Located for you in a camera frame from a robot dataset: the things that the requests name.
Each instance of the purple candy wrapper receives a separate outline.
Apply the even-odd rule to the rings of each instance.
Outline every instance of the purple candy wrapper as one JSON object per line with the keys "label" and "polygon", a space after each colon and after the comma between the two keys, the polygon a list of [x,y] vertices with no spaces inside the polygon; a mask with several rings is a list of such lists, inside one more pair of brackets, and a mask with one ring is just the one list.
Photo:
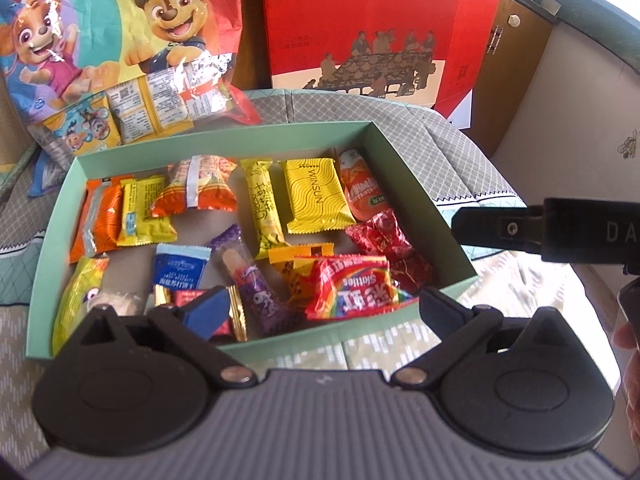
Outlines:
{"label": "purple candy wrapper", "polygon": [[215,237],[210,244],[222,257],[226,269],[238,286],[242,302],[251,305],[264,335],[283,332],[300,319],[299,313],[287,308],[271,291],[242,241],[237,224]]}

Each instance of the cabinet knob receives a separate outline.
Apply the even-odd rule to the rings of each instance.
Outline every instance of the cabinet knob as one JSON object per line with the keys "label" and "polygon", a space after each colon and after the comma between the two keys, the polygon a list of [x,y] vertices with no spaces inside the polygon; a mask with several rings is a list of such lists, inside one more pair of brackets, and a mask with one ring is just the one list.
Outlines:
{"label": "cabinet knob", "polygon": [[511,16],[509,16],[508,23],[513,28],[519,27],[520,26],[520,17],[517,14],[512,14]]}

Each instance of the candy box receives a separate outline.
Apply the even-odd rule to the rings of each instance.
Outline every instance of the candy box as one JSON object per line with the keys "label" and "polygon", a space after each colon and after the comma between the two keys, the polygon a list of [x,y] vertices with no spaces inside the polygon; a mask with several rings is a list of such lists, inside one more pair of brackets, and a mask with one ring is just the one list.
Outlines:
{"label": "candy box", "polygon": [[[373,123],[276,124],[194,133],[119,146],[81,155],[74,160],[54,208],[38,263],[27,328],[27,357],[51,358],[51,329],[60,296],[72,270],[68,264],[68,252],[76,232],[87,180],[126,173],[133,173],[141,178],[193,155],[215,154],[236,160],[256,156],[287,160],[331,156],[332,148],[358,149],[388,197],[406,236],[416,250],[433,264],[438,277],[436,286],[452,298],[457,298],[464,292],[476,279],[474,268],[453,239],[449,227],[423,186]],[[270,171],[278,211],[285,225],[292,218],[292,213],[286,210],[288,199],[284,191],[284,178],[282,172],[278,173],[273,168]],[[283,187],[278,184],[281,178]],[[237,218],[233,218],[234,213],[229,212],[187,211],[174,215],[172,222],[178,231],[178,244],[207,244],[208,240],[236,221],[249,243],[250,235],[255,231],[246,181],[241,170],[232,173],[230,186],[238,198]],[[344,232],[331,232],[322,236],[286,234],[287,241],[293,244],[333,242],[334,238],[331,237],[344,237],[348,240]],[[249,248],[257,253],[257,240],[254,239],[253,243]],[[144,293],[144,290],[129,290],[130,282],[127,280],[132,279],[130,274],[137,274],[136,286],[150,288],[154,253],[155,246],[110,252],[105,286],[119,286],[118,290],[125,292]],[[266,260],[262,262],[265,266],[269,265]],[[213,266],[212,258],[207,269]],[[268,281],[277,279],[276,270],[273,269],[273,272],[275,278],[267,275]],[[110,282],[116,275],[116,282]],[[225,285],[206,283],[204,287],[216,284]],[[254,339],[250,335],[247,342],[229,344],[222,348],[234,358],[250,363],[338,344],[417,317],[418,305],[414,301],[404,308],[380,316],[346,321],[306,322],[295,332]]]}

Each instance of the cabinet door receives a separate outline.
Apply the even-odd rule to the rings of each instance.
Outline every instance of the cabinet door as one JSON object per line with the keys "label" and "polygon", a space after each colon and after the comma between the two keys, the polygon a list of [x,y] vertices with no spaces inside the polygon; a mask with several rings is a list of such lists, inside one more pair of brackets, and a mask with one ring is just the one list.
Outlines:
{"label": "cabinet door", "polygon": [[[513,15],[520,19],[517,27],[509,25]],[[513,0],[500,0],[493,30],[496,27],[497,37],[484,55],[474,86],[471,127],[465,130],[488,157],[494,154],[520,106],[553,25]]]}

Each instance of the orange wrapper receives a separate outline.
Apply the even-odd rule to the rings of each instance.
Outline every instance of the orange wrapper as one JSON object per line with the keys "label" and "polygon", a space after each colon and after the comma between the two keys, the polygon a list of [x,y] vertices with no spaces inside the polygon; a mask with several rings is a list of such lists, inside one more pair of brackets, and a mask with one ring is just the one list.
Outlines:
{"label": "orange wrapper", "polygon": [[86,183],[87,196],[82,206],[76,239],[69,253],[71,263],[81,256],[91,258],[96,254],[116,249],[122,221],[121,181],[131,175],[114,176]]}
{"label": "orange wrapper", "polygon": [[151,216],[196,209],[236,210],[236,197],[226,181],[236,165],[223,156],[195,155],[169,166],[169,185],[152,204]]}

